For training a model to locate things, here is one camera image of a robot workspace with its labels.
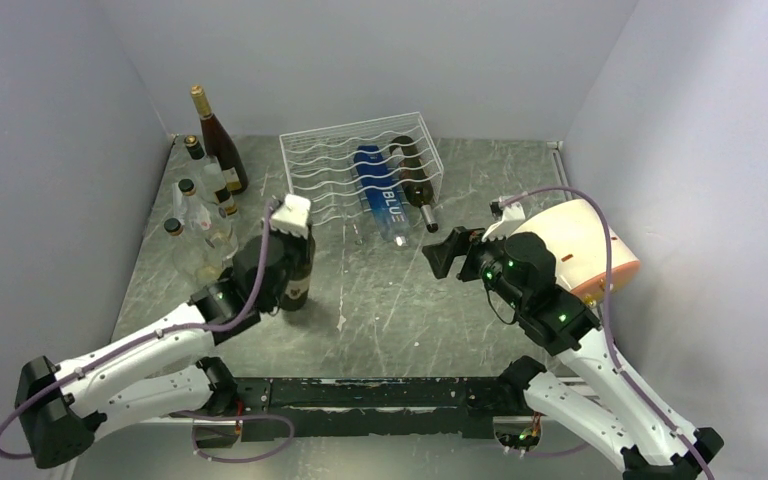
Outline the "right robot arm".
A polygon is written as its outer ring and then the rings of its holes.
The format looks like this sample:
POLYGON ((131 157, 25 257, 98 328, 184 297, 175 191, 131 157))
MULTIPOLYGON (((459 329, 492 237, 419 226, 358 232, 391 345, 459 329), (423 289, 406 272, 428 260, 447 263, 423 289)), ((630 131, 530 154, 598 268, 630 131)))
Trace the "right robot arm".
POLYGON ((556 258, 535 233, 485 241, 483 229, 454 228, 441 242, 422 247, 433 275, 480 281, 513 309, 512 324, 575 372, 597 395, 576 392, 537 360, 524 356, 501 374, 502 406, 547 415, 600 452, 625 479, 711 477, 722 437, 695 427, 648 391, 608 338, 607 329, 576 295, 558 285, 556 258))

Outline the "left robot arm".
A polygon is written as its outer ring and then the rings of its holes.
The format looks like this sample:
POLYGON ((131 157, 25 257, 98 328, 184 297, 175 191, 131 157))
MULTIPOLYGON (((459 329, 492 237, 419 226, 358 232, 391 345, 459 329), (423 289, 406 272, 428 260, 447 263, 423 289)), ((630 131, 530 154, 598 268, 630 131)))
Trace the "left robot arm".
POLYGON ((311 225, 271 219, 218 279, 150 325, 82 356, 25 363, 11 417, 20 423, 27 457, 50 469, 146 419, 231 411, 236 382, 209 350, 265 314, 300 308, 292 293, 310 274, 314 251, 311 225))

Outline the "clear bottle orange label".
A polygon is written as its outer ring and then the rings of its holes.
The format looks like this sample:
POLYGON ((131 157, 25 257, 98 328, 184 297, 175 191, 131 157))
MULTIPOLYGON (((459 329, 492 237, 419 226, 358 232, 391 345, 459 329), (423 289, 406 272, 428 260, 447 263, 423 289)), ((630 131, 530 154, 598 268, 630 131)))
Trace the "clear bottle orange label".
POLYGON ((185 137, 184 146, 190 157, 187 161, 187 171, 196 186, 197 194, 203 200, 218 205, 225 215, 236 214, 237 205, 218 160, 206 153, 200 140, 194 135, 185 137))

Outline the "dark red wine bottle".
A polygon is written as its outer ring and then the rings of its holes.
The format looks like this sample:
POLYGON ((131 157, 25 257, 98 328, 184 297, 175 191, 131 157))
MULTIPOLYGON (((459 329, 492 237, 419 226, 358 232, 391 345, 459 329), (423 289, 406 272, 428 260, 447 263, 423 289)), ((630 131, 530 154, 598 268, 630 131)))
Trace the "dark red wine bottle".
POLYGON ((206 152, 218 160, 230 193, 243 193, 249 186, 249 179, 234 140, 215 115, 204 88, 193 85, 190 96, 200 119, 206 152))

